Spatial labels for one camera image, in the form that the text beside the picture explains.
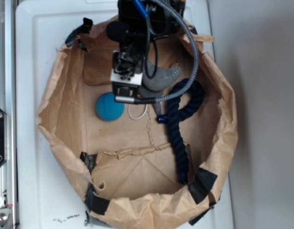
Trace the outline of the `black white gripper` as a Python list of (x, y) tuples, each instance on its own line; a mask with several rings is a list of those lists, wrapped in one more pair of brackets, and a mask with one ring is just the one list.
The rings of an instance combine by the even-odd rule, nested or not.
[(120, 43), (113, 52), (110, 80), (115, 96), (138, 96), (148, 51), (141, 43)]

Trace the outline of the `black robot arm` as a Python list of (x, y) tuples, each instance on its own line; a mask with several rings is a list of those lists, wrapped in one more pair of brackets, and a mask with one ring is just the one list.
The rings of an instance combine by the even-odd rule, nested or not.
[(172, 14), (151, 0), (118, 1), (118, 20), (106, 27), (107, 37), (119, 44), (113, 52), (110, 77), (117, 102), (133, 104), (139, 94), (161, 97), (180, 77), (179, 67), (159, 67), (156, 45), (156, 40), (179, 29)]

